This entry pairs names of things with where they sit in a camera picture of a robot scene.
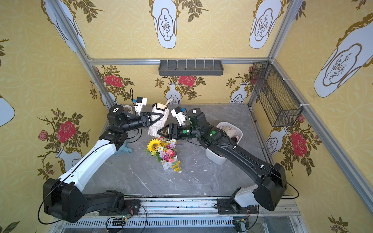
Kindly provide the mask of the cream umbrella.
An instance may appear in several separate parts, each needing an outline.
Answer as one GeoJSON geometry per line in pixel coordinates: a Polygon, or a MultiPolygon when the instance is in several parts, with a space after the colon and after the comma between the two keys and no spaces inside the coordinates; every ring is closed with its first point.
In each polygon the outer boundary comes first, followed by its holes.
{"type": "Polygon", "coordinates": [[[152,113],[162,114],[163,116],[160,118],[159,115],[151,115],[151,122],[155,121],[155,123],[149,127],[148,135],[151,135],[157,138],[161,137],[157,133],[157,131],[165,126],[165,123],[170,113],[169,104],[171,104],[171,102],[172,100],[168,100],[165,104],[155,103],[152,105],[152,113]]]}

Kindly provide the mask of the tan umbrella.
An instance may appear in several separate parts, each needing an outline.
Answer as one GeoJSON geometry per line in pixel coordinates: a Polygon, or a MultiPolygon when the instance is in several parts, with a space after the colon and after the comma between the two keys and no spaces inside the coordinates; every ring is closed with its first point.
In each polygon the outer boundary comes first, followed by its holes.
{"type": "Polygon", "coordinates": [[[237,140],[240,139],[240,132],[234,128],[234,127],[231,127],[231,126],[227,126],[227,125],[224,125],[222,127],[222,130],[226,132],[226,134],[230,137],[230,138],[236,138],[237,140]]]}

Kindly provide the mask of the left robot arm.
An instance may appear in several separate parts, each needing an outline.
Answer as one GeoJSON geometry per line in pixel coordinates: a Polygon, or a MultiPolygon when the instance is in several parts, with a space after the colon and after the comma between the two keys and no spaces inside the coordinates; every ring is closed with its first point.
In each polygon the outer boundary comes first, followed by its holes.
{"type": "Polygon", "coordinates": [[[121,192],[82,192],[98,168],[125,144],[129,131],[148,128],[160,121],[163,116],[162,113],[153,112],[142,112],[135,116],[126,112],[122,105],[111,107],[107,115],[109,126],[95,146],[58,179],[50,178],[44,183],[43,201],[39,210],[70,223],[75,223],[85,214],[95,211],[123,213],[126,207],[121,192]]]}

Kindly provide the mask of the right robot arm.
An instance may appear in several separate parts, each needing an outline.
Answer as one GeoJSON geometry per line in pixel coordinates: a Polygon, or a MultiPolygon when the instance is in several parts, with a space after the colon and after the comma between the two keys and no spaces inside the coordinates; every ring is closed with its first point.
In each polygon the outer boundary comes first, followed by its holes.
{"type": "Polygon", "coordinates": [[[260,205],[274,211],[287,190],[284,168],[276,163],[271,165],[233,141],[228,134],[206,120],[200,108],[187,112],[189,125],[168,124],[158,134],[176,140],[197,139],[202,147],[221,155],[244,171],[254,182],[247,188],[240,188],[233,195],[233,201],[242,208],[260,205]]]}

